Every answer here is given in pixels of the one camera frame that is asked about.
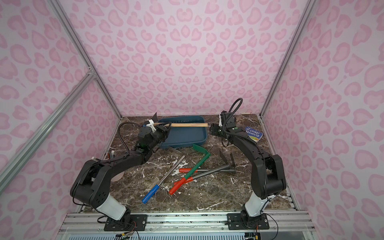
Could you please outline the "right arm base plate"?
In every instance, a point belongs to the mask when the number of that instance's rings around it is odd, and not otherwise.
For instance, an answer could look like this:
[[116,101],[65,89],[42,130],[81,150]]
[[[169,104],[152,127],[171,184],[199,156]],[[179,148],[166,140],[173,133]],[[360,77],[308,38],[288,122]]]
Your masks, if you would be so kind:
[[266,214],[249,217],[245,211],[227,214],[229,230],[269,230],[270,225]]

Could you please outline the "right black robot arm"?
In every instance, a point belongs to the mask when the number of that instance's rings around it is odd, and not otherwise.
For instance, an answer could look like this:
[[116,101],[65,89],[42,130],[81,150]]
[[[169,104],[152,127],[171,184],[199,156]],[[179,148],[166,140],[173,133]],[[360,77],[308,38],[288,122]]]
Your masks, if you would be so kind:
[[229,140],[250,161],[253,193],[244,204],[243,212],[248,218],[260,216],[268,201],[287,187],[282,158],[264,151],[242,128],[234,127],[226,130],[218,124],[212,124],[210,133]]

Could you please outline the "green hoe with red grip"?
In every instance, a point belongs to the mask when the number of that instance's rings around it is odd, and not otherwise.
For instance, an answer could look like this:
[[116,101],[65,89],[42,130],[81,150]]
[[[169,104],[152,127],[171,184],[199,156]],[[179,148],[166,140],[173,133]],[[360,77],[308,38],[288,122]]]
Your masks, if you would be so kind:
[[204,157],[193,167],[191,170],[178,181],[174,187],[169,191],[170,195],[173,195],[191,176],[192,174],[211,156],[211,154],[203,147],[193,144],[193,149],[199,153],[204,154]]

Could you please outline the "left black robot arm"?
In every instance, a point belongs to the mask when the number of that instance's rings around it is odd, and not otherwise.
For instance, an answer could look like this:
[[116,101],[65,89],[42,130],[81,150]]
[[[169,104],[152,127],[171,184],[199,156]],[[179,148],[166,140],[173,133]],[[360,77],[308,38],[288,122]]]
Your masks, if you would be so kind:
[[71,197],[115,221],[121,221],[128,210],[111,196],[112,178],[146,163],[153,155],[154,148],[167,139],[171,125],[168,122],[156,125],[153,129],[142,127],[132,150],[110,160],[85,162],[70,190]]

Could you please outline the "wooden handled small hoe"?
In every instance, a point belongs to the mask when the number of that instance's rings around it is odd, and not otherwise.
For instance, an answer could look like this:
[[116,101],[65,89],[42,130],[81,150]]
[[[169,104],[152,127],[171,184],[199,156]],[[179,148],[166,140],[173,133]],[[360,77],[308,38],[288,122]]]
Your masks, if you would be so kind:
[[[147,122],[149,123],[149,121],[146,121],[146,122],[140,124],[140,126],[146,126]],[[210,126],[208,123],[153,123],[154,126],[157,126],[160,124],[166,124],[166,125],[170,125],[171,127],[176,127],[176,128],[189,128],[189,127],[191,127],[191,128],[208,128]]]

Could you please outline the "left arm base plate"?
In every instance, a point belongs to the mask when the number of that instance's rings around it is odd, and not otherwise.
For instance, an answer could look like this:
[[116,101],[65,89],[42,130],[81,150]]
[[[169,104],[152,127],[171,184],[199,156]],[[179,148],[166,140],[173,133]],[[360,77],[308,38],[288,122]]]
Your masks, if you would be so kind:
[[105,232],[130,232],[144,231],[147,225],[148,215],[124,215],[121,220],[107,218],[104,226]]

